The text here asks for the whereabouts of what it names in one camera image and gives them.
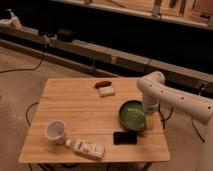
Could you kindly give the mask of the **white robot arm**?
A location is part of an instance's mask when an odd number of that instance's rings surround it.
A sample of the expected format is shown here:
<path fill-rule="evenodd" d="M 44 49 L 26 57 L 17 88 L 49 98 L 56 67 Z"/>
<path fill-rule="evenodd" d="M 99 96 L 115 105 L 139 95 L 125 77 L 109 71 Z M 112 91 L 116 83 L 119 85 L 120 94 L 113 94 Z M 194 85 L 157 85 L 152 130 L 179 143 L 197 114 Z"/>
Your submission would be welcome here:
<path fill-rule="evenodd" d="M 166 86 L 165 76 L 160 71 L 139 78 L 137 88 L 143 93 L 142 110 L 145 114 L 154 113 L 159 102 L 165 101 L 206 126 L 196 171 L 213 171 L 213 99 Z"/>

